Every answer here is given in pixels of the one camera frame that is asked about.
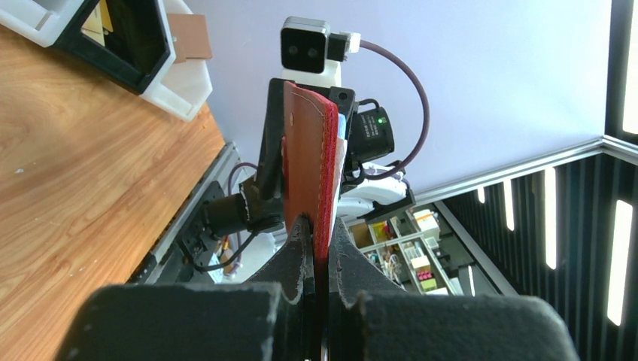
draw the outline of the red leather wallet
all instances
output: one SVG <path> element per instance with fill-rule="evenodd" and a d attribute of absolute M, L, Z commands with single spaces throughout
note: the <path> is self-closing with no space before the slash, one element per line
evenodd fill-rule
<path fill-rule="evenodd" d="M 315 269 L 327 269 L 336 178 L 339 109 L 320 94 L 284 83 L 284 219 L 304 214 L 312 229 Z"/>

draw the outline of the wire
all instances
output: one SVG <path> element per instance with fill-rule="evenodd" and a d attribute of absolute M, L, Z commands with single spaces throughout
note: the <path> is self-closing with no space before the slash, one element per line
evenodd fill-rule
<path fill-rule="evenodd" d="M 233 253 L 232 256 L 226 261 L 218 265 L 198 265 L 195 262 L 193 262 L 193 267 L 200 272 L 210 272 L 216 269 L 224 268 L 227 265 L 231 265 L 232 262 L 235 261 L 237 257 L 241 256 L 242 252 L 255 239 L 255 237 L 257 237 L 257 235 L 259 235 L 259 232 L 252 232 L 251 235 L 249 235 L 248 238 L 246 239 L 246 242 L 244 242 L 241 246 L 239 246 L 239 248 L 237 248 L 237 251 L 235 251 L 235 253 Z"/>
<path fill-rule="evenodd" d="M 230 175 L 228 176 L 228 187 L 227 187 L 228 193 L 226 193 L 228 196 L 230 196 L 230 192 L 232 191 L 232 176 L 235 175 L 235 172 L 237 172 L 242 167 L 251 167 L 255 171 L 257 170 L 257 166 L 253 163 L 242 162 L 242 163 L 235 164 L 235 166 L 232 167 L 232 169 L 230 170 Z M 241 247 L 242 237 L 240 236 L 239 232 L 235 234 L 235 237 L 237 238 L 237 247 Z M 230 272 L 228 272 L 228 275 L 232 275 L 233 273 L 237 271 L 237 268 L 239 268 L 239 263 L 241 261 L 242 261 L 242 254 L 240 253 L 238 255 L 237 262 L 234 265 L 232 265 L 232 269 L 230 270 Z"/>
<path fill-rule="evenodd" d="M 343 185 L 356 187 L 359 184 L 362 184 L 365 179 L 366 179 L 366 174 L 363 169 L 363 163 L 359 162 L 359 175 L 353 180 L 347 180 L 343 182 Z"/>
<path fill-rule="evenodd" d="M 370 179 L 371 181 L 378 181 L 380 179 L 390 177 L 392 174 L 396 174 L 398 171 L 405 168 L 408 164 L 410 164 L 412 160 L 416 158 L 419 151 L 421 151 L 421 148 L 425 143 L 425 138 L 427 138 L 427 133 L 430 131 L 430 104 L 427 101 L 425 90 L 423 89 L 423 86 L 421 85 L 421 82 L 417 78 L 416 74 L 410 69 L 410 67 L 407 66 L 407 64 L 399 59 L 398 56 L 392 54 L 390 51 L 385 50 L 383 47 L 380 47 L 377 44 L 365 40 L 361 41 L 360 47 L 383 56 L 384 58 L 393 62 L 401 70 L 403 70 L 403 72 L 406 73 L 412 84 L 414 84 L 415 88 L 417 89 L 417 93 L 419 95 L 419 98 L 421 99 L 421 105 L 423 106 L 423 128 L 421 128 L 421 135 L 419 135 L 417 144 L 415 145 L 414 149 L 412 149 L 410 154 L 408 154 L 408 156 L 404 160 L 402 160 L 391 170 L 381 174 L 366 175 L 366 178 Z"/>
<path fill-rule="evenodd" d="M 378 110 L 380 108 L 378 102 L 374 99 L 364 99 L 361 102 L 359 102 L 359 106 L 361 105 L 367 105 L 367 104 L 374 104 L 375 108 Z"/>

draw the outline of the wooden tabletop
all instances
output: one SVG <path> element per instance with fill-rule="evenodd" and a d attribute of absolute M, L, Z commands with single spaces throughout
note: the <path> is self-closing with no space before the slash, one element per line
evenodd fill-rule
<path fill-rule="evenodd" d="M 0 359 L 50 359 L 96 288 L 128 279 L 223 146 L 0 26 Z"/>

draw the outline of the ceiling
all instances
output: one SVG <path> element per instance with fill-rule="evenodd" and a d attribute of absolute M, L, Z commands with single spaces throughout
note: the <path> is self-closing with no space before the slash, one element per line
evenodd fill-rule
<path fill-rule="evenodd" d="M 417 191 L 603 134 L 610 0 L 186 3 L 208 22 L 208 103 L 247 162 L 259 155 L 268 82 L 281 74 L 279 31 L 293 15 L 360 32 L 419 76 L 432 125 L 407 168 Z M 405 157 L 422 119 L 407 77 L 367 50 L 342 71 L 344 87 L 379 100 L 390 116 L 396 150 L 380 163 Z"/>

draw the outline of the black camera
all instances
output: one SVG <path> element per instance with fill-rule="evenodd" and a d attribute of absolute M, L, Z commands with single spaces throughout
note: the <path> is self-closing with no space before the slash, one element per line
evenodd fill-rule
<path fill-rule="evenodd" d="M 394 152 L 390 118 L 383 107 L 352 117 L 348 155 L 356 164 L 371 162 Z"/>
<path fill-rule="evenodd" d="M 323 72 L 329 36 L 330 26 L 323 20 L 288 17 L 281 29 L 281 64 L 290 70 Z"/>

